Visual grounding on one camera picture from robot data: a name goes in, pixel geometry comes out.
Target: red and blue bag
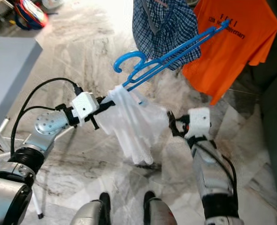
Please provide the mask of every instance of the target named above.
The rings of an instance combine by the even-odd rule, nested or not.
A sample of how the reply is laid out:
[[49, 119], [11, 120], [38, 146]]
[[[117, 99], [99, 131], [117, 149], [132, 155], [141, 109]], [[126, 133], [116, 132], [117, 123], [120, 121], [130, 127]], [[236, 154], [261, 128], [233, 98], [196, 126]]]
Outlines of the red and blue bag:
[[[26, 26], [19, 21], [19, 17], [26, 22]], [[31, 0], [19, 0], [15, 4], [15, 22], [23, 30], [39, 30], [48, 23], [48, 16]]]

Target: blue plaid fabric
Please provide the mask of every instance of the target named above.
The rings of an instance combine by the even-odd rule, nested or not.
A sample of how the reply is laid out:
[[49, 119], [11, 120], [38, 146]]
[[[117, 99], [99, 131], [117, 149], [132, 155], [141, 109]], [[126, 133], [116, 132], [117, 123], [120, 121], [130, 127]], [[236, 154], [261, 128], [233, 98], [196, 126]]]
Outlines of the blue plaid fabric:
[[[160, 58], [198, 35], [196, 15], [185, 0], [162, 0], [162, 2], [166, 3], [168, 7], [164, 7], [155, 0], [134, 0], [133, 4], [134, 40], [138, 49], [149, 59]], [[175, 70], [200, 56], [200, 47], [195, 48], [171, 64], [169, 69]]]

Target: robot leg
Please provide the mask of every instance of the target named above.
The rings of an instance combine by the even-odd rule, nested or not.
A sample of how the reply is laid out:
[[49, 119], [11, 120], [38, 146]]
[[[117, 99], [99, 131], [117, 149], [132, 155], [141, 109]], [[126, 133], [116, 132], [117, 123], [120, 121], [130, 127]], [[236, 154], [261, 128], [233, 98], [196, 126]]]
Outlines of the robot leg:
[[177, 225], [170, 208], [151, 191], [144, 198], [144, 225]]
[[110, 225], [110, 198], [102, 193], [100, 199], [82, 206], [70, 225]]

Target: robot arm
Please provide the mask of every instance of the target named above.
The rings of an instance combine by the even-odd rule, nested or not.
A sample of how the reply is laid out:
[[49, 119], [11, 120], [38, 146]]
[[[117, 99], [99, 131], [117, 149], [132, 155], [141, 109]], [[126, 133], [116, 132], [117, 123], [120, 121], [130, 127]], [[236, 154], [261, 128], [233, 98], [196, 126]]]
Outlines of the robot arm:
[[[177, 120], [169, 113], [169, 118], [172, 134], [183, 137], [191, 149], [205, 225], [243, 225], [238, 214], [236, 178], [209, 136], [209, 109], [190, 109], [188, 115]], [[178, 131], [177, 121], [184, 124], [183, 132]]]
[[68, 126], [83, 125], [93, 115], [110, 107], [99, 105], [93, 94], [80, 93], [71, 107], [60, 105], [54, 112], [37, 117], [28, 138], [0, 169], [0, 225], [19, 225], [28, 208], [36, 174], [54, 146], [55, 137]]

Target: black wire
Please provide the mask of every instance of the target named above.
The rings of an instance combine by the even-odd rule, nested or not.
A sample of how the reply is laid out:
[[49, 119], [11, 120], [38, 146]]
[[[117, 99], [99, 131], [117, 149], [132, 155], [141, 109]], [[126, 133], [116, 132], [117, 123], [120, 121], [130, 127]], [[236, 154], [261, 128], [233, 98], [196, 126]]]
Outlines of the black wire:
[[[11, 132], [11, 137], [10, 137], [10, 155], [13, 156], [14, 153], [15, 153], [15, 134], [16, 134], [16, 130], [17, 130], [17, 126], [18, 126], [18, 123], [21, 119], [21, 117], [25, 114], [25, 108], [27, 106], [27, 104], [29, 103], [30, 99], [32, 98], [32, 96], [34, 95], [34, 93], [39, 89], [41, 88], [42, 86], [46, 85], [47, 83], [50, 83], [50, 82], [53, 82], [53, 81], [67, 81], [69, 83], [71, 83], [73, 85], [74, 88], [77, 87], [77, 84], [73, 81], [71, 81], [70, 79], [68, 78], [64, 78], [64, 77], [56, 77], [56, 78], [53, 78], [53, 79], [49, 79], [45, 82], [42, 82], [41, 84], [39, 84], [38, 86], [36, 86], [32, 91], [31, 93], [28, 95], [27, 99], [25, 100], [17, 118], [16, 118], [16, 121], [14, 123], [14, 126], [12, 128], [12, 132]], [[44, 106], [34, 106], [34, 108], [43, 108], [43, 109], [48, 109], [48, 110], [51, 110], [50, 108], [47, 108], [47, 107], [44, 107]]]
[[231, 170], [232, 170], [232, 174], [233, 177], [231, 176], [230, 172], [228, 171], [228, 169], [225, 167], [225, 165], [221, 162], [221, 160], [214, 155], [212, 152], [210, 152], [210, 150], [208, 150], [207, 148], [203, 147], [202, 145], [199, 145], [198, 143], [195, 143], [195, 145], [199, 148], [201, 148], [203, 151], [205, 151], [207, 154], [209, 154], [212, 158], [214, 158], [216, 160], [216, 162], [221, 166], [221, 168], [224, 170], [224, 172], [226, 173], [228, 179], [231, 181], [231, 186], [233, 188], [233, 196], [235, 198], [236, 204], [238, 205], [238, 192], [237, 192], [237, 174], [235, 171], [235, 168], [232, 164], [232, 162], [224, 155], [222, 155], [222, 157], [229, 163], [229, 165], [231, 166]]

